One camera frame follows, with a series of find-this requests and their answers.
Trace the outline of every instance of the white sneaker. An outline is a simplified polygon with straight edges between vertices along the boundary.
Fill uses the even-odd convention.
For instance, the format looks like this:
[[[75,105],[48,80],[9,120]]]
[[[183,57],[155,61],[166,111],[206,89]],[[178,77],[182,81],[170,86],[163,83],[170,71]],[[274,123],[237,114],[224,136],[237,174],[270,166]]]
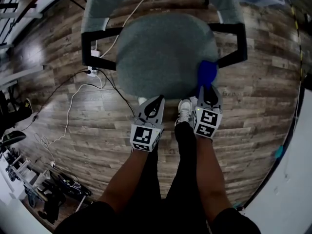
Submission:
[[[181,122],[189,122],[192,113],[192,103],[190,99],[184,99],[180,101],[179,106],[179,118],[175,121],[175,126]]]
[[[139,106],[140,106],[140,105],[142,105],[144,102],[147,101],[147,98],[139,97],[137,100],[138,100],[138,104],[139,104]]]
[[[197,106],[198,99],[195,96],[193,96],[193,97],[190,97],[190,100],[191,100],[192,107],[193,107],[193,110],[194,110],[195,107]]]

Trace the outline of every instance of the power strip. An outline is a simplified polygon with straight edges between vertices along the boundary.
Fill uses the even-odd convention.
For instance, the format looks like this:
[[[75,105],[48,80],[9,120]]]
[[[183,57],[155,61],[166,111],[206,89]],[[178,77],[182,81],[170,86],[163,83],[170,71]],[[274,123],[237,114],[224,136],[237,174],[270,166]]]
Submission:
[[[91,55],[93,57],[100,57],[101,53],[98,50],[91,50]],[[88,76],[95,77],[96,75],[98,75],[98,71],[93,70],[92,67],[88,67],[88,70],[91,71],[91,73],[89,73]]]

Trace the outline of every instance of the blue object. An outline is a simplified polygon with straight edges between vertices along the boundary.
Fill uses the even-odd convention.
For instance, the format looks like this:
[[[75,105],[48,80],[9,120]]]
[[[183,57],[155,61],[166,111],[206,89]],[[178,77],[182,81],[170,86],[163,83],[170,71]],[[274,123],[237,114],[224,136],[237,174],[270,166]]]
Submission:
[[[279,157],[282,156],[282,154],[283,154],[283,146],[280,146],[280,147],[277,149],[277,151],[275,152],[274,157],[275,157],[275,158],[279,158]]]
[[[217,74],[217,62],[203,60],[198,69],[198,84],[196,97],[198,98],[201,86],[209,89]]]

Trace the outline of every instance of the black leggings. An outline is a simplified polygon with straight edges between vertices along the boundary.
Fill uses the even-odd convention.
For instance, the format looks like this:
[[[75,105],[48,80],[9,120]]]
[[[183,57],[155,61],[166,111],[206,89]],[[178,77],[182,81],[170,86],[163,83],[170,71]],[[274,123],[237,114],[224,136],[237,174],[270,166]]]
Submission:
[[[196,137],[187,122],[175,127],[179,145],[180,163],[166,199],[161,200],[157,177],[158,145],[148,155],[139,184],[123,216],[130,224],[140,219],[140,224],[155,215],[161,216],[168,226],[189,223],[194,230],[207,230],[206,217],[200,201],[196,180]]]

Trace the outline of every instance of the floor plank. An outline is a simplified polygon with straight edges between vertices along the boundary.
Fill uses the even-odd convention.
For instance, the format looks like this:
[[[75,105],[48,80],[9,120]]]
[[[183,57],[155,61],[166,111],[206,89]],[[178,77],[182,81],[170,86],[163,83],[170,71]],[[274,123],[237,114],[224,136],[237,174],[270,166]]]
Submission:
[[[125,0],[116,9],[109,27],[121,26],[140,0]],[[274,153],[288,132],[298,94],[299,47],[289,5],[256,7],[241,4],[246,23],[248,55],[246,62],[223,68],[218,88],[224,99],[224,116],[214,139],[214,148],[225,175],[231,203],[244,203],[257,189],[271,165]],[[146,0],[131,20],[149,13],[181,12],[206,22],[218,22],[216,9],[204,0]],[[80,25],[83,11],[68,0],[52,6],[37,20],[16,45],[0,75],[44,65],[38,74],[19,81],[23,97],[29,97],[35,109],[70,75],[84,68],[81,64]],[[237,48],[235,37],[215,34],[219,53]],[[114,38],[98,41],[103,53]],[[311,38],[303,32],[304,63],[311,65]],[[116,58],[116,49],[107,59]],[[117,74],[106,71],[118,86]],[[40,146],[34,133],[53,140],[63,135],[71,96],[83,83],[99,84],[97,79],[78,74],[62,86],[44,106],[38,119],[25,131],[27,139],[18,143],[21,153],[32,161],[51,156]],[[133,108],[136,99],[126,95]],[[158,176],[161,194],[166,196],[179,162],[174,121],[178,101],[167,101],[165,132],[159,145]],[[110,178],[130,154],[132,114],[125,102],[107,82],[102,91],[82,88],[74,99],[66,137],[51,145],[58,168],[75,175],[97,199]],[[18,124],[22,129],[31,119]],[[48,167],[40,160],[39,171]]]

